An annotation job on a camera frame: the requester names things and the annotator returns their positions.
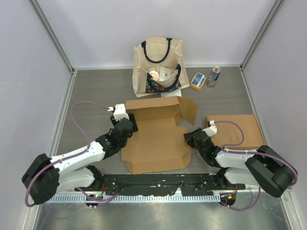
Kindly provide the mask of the spare cardboard blank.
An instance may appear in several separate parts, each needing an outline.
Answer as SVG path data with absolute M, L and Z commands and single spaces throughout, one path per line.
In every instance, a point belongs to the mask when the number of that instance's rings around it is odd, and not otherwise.
M 190 163 L 191 147 L 181 120 L 194 124 L 198 105 L 189 98 L 172 96 L 125 102 L 133 113 L 138 131 L 121 150 L 121 158 L 132 174 L 185 169 Z

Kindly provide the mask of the brown cardboard box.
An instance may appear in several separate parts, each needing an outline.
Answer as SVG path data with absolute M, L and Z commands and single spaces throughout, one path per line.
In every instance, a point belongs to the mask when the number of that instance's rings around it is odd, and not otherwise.
M 216 146 L 253 150 L 265 144 L 255 115 L 208 115 L 205 124 L 211 120 L 217 127 L 217 134 L 211 137 Z

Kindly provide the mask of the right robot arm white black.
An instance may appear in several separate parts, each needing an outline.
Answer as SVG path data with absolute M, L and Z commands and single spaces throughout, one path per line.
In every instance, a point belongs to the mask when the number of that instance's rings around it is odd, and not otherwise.
M 269 146 L 262 145 L 254 150 L 219 147 L 201 128 L 184 134 L 184 139 L 208 165 L 220 168 L 216 182 L 222 189 L 233 184 L 248 184 L 280 197 L 298 180 L 296 169 Z

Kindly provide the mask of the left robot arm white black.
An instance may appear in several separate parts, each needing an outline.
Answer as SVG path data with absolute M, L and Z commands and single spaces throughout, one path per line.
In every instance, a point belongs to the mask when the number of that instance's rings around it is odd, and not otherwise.
M 34 205 L 40 205 L 66 189 L 84 187 L 97 191 L 101 188 L 103 177 L 91 163 L 120 152 L 128 138 L 138 131 L 134 113 L 128 113 L 128 117 L 120 121 L 111 116 L 111 121 L 114 127 L 87 146 L 54 157 L 43 153 L 34 159 L 22 176 L 28 207 L 31 207 L 30 197 Z

